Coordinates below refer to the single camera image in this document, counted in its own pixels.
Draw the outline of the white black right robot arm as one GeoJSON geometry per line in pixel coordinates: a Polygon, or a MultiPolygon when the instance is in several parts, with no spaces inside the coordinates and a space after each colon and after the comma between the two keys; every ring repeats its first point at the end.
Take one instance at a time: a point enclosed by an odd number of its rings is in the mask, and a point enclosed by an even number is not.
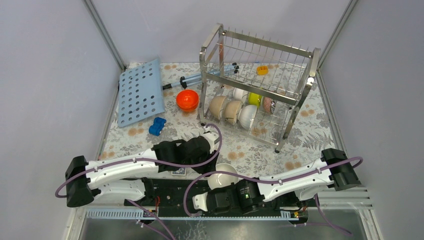
{"type": "Polygon", "coordinates": [[[334,188],[344,191],[360,186],[355,168],[362,157],[348,158],[342,150],[322,150],[321,157],[291,171],[241,178],[237,183],[218,187],[192,197],[193,206],[211,214],[238,211],[243,215],[256,212],[259,207],[284,195],[293,206],[313,198],[318,192],[334,188]]]}

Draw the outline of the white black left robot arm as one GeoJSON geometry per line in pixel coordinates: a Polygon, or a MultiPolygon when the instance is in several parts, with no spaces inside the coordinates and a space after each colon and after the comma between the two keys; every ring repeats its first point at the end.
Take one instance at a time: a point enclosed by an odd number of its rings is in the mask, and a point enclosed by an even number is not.
{"type": "Polygon", "coordinates": [[[191,168],[199,174],[215,169],[221,137],[206,132],[189,140],[162,141],[139,153],[103,161],[87,161],[74,157],[66,172],[66,205],[78,208],[93,202],[120,203],[126,199],[148,206],[155,192],[142,178],[149,174],[191,168]]]}

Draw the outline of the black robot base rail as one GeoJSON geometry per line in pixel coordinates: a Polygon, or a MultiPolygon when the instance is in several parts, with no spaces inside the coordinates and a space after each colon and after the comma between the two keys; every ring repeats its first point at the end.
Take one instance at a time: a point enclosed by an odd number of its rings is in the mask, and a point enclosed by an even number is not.
{"type": "MultiPolygon", "coordinates": [[[[205,180],[199,180],[190,188],[187,198],[184,198],[186,188],[191,183],[190,180],[144,177],[142,183],[146,188],[145,197],[137,200],[136,204],[145,208],[152,207],[153,212],[157,212],[159,217],[163,218],[187,217],[183,204],[187,205],[190,213],[199,212],[200,210],[194,209],[192,197],[212,190],[205,180]]],[[[219,214],[202,211],[202,218],[277,218],[282,214],[288,214],[289,218],[295,218],[307,207],[315,206],[312,199],[299,200],[294,192],[283,194],[271,201],[265,201],[257,183],[244,179],[227,187],[236,189],[240,208],[219,214]]]]}

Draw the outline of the white ribbed bowl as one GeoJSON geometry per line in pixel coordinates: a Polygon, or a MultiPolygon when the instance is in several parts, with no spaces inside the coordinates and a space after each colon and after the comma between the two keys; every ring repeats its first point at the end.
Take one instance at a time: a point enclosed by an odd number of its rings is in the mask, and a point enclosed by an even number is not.
{"type": "MultiPolygon", "coordinates": [[[[219,163],[215,167],[216,171],[228,172],[237,174],[237,170],[228,163],[219,163]]],[[[237,176],[232,176],[223,173],[214,173],[207,178],[208,186],[211,190],[227,187],[231,184],[236,184],[239,181],[237,176]]]]}
{"type": "Polygon", "coordinates": [[[238,115],[238,122],[242,128],[246,130],[250,130],[252,128],[257,110],[257,106],[253,104],[246,105],[241,109],[238,115]]]}

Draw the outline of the blue playing card box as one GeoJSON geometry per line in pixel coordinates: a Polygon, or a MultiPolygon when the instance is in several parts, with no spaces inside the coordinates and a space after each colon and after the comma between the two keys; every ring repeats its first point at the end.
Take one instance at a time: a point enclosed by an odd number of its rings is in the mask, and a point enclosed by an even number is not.
{"type": "Polygon", "coordinates": [[[185,167],[179,168],[178,170],[172,171],[171,175],[176,177],[185,177],[187,175],[187,169],[185,167]]]}

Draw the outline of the blue toy car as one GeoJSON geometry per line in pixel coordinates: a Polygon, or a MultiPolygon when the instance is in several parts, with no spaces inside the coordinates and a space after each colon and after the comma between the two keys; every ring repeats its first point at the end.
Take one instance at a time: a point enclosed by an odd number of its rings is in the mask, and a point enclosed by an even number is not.
{"type": "Polygon", "coordinates": [[[155,117],[153,124],[149,127],[148,132],[151,135],[159,136],[162,133],[163,128],[165,127],[167,120],[162,117],[155,117]]]}

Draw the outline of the stainless steel dish rack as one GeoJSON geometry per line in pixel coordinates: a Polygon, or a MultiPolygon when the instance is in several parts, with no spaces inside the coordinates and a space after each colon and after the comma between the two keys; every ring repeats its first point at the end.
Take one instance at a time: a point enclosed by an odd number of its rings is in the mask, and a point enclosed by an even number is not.
{"type": "Polygon", "coordinates": [[[262,106],[263,98],[274,99],[275,108],[279,104],[285,105],[290,117],[281,121],[277,138],[268,140],[266,137],[256,137],[255,140],[273,146],[275,152],[279,153],[315,83],[320,55],[321,50],[316,47],[303,49],[281,44],[225,28],[221,23],[215,24],[199,52],[202,84],[198,113],[201,124],[213,123],[251,138],[255,120],[261,113],[268,114],[262,106]],[[224,76],[224,67],[232,63],[238,64],[238,72],[224,76]],[[267,66],[268,74],[258,75],[259,66],[267,66]],[[209,111],[210,102],[215,96],[226,96],[228,101],[233,101],[234,88],[262,96],[250,130],[244,129],[239,122],[231,125],[223,117],[218,120],[209,111]]]}

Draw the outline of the beige floral bowl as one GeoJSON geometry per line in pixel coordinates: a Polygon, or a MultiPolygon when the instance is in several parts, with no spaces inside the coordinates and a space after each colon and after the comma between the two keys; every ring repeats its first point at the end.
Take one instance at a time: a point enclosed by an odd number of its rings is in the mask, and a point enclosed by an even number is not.
{"type": "Polygon", "coordinates": [[[214,96],[209,104],[209,111],[211,115],[217,120],[221,120],[227,103],[228,103],[227,96],[224,96],[224,95],[214,96]]]}
{"type": "Polygon", "coordinates": [[[239,113],[240,113],[242,107],[243,107],[243,103],[242,103],[241,100],[230,101],[226,105],[224,112],[223,112],[224,120],[227,123],[234,126],[237,123],[238,116],[239,116],[239,113]]]}

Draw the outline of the white ribbed bowl front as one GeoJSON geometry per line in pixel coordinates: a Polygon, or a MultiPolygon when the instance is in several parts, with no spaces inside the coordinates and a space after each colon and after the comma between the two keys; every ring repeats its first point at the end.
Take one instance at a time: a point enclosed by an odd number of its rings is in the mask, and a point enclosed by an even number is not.
{"type": "Polygon", "coordinates": [[[238,122],[242,128],[246,130],[250,130],[252,128],[257,110],[257,106],[253,104],[246,105],[241,109],[238,115],[238,122]]]}

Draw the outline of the small orange yellow cup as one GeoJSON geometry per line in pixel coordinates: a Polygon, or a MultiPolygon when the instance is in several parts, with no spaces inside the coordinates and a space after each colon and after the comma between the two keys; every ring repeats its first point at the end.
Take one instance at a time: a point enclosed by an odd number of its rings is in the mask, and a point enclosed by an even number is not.
{"type": "Polygon", "coordinates": [[[258,67],[256,68],[256,73],[257,73],[259,76],[267,75],[267,74],[268,74],[268,72],[269,72],[269,69],[268,69],[268,67],[267,67],[266,65],[260,65],[260,66],[258,66],[258,67]]]}

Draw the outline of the light blue perforated panel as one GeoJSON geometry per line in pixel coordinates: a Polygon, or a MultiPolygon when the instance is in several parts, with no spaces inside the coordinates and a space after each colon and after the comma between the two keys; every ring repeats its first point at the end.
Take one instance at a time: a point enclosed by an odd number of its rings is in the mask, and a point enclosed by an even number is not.
{"type": "Polygon", "coordinates": [[[165,110],[159,58],[121,73],[118,92],[118,127],[126,127],[163,113],[165,110]]]}

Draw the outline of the yellow green bowl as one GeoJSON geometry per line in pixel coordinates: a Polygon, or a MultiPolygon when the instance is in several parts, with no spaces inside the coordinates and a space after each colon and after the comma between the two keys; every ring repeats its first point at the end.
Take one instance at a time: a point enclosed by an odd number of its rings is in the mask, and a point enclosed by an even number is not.
{"type": "Polygon", "coordinates": [[[250,105],[255,105],[257,108],[259,108],[260,105],[261,105],[261,102],[262,102],[262,96],[261,95],[254,93],[254,92],[249,93],[248,103],[250,105]]]}

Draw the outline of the floral patterned table mat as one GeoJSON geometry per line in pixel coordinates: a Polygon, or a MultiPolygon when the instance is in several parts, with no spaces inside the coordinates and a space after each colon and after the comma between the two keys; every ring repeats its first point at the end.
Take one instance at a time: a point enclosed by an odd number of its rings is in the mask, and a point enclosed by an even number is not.
{"type": "MultiPolygon", "coordinates": [[[[167,123],[159,136],[148,132],[153,123],[152,117],[119,127],[118,118],[114,116],[98,159],[125,157],[162,141],[188,140],[198,136],[202,132],[199,115],[196,111],[186,113],[178,108],[176,96],[180,91],[181,88],[176,87],[163,92],[165,111],[160,117],[166,119],[167,123]]],[[[223,129],[223,145],[218,162],[232,165],[244,176],[267,176],[304,166],[319,158],[322,150],[335,147],[329,118],[316,83],[279,153],[275,152],[274,147],[255,140],[256,137],[266,137],[268,140],[277,138],[282,120],[287,120],[290,115],[283,104],[276,106],[273,115],[260,113],[252,126],[250,138],[223,129]]]]}

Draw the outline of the orange plastic bowl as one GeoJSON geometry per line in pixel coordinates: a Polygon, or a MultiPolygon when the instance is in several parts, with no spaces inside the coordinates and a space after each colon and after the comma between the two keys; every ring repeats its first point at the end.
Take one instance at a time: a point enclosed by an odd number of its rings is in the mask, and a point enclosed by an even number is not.
{"type": "Polygon", "coordinates": [[[185,89],[176,96],[177,106],[185,113],[191,113],[196,110],[200,102],[197,92],[191,89],[185,89]]]}

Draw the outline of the beige floral bowl front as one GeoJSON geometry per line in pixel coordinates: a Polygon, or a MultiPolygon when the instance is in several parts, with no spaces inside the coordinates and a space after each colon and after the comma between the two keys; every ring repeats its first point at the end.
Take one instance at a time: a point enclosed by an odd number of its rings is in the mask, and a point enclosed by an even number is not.
{"type": "Polygon", "coordinates": [[[228,103],[227,96],[224,96],[224,95],[214,96],[209,104],[209,111],[211,115],[217,120],[221,120],[227,103],[228,103]]]}

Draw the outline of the beige floral bowl rear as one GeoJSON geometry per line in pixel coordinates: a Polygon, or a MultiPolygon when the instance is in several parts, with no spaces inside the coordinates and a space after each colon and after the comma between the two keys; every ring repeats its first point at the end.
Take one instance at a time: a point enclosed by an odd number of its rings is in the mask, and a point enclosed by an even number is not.
{"type": "Polygon", "coordinates": [[[224,120],[227,123],[234,126],[237,123],[238,116],[239,116],[239,113],[240,113],[242,107],[243,107],[243,103],[242,103],[241,100],[230,101],[226,105],[224,112],[223,112],[224,120]]]}

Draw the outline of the white ceramic bowl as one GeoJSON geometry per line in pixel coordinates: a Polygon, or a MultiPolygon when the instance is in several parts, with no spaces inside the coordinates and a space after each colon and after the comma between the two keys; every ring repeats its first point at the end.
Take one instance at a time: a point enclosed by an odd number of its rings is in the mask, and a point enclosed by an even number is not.
{"type": "Polygon", "coordinates": [[[249,92],[240,88],[234,88],[232,97],[236,101],[241,101],[243,104],[246,102],[249,92]]]}

